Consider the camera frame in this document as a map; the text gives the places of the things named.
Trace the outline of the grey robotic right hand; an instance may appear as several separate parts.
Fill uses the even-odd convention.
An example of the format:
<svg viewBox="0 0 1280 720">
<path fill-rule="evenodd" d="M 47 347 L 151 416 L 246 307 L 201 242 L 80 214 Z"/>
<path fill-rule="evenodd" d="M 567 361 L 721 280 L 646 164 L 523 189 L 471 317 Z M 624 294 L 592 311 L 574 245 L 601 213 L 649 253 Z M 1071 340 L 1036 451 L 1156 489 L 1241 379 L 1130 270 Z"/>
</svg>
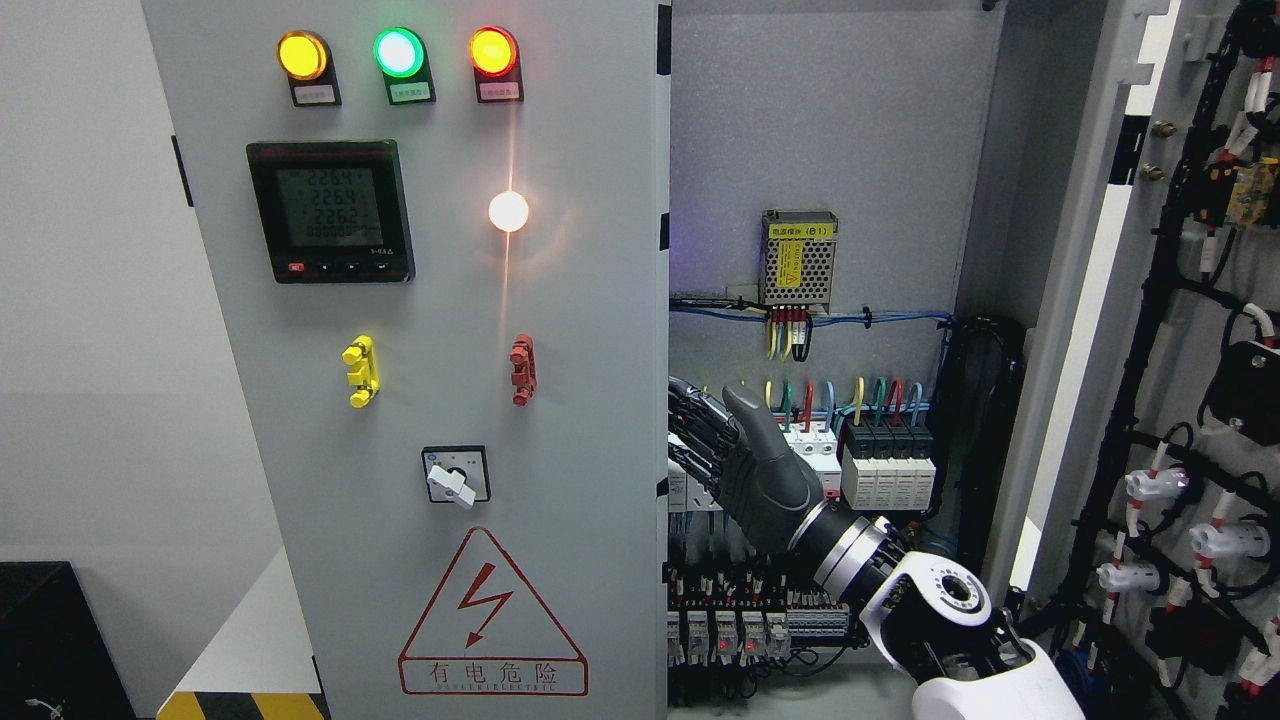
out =
<svg viewBox="0 0 1280 720">
<path fill-rule="evenodd" d="M 809 465 L 785 439 L 754 389 L 726 386 L 717 400 L 672 375 L 668 456 L 740 525 L 756 551 L 820 559 L 813 512 L 826 497 Z"/>
</svg>

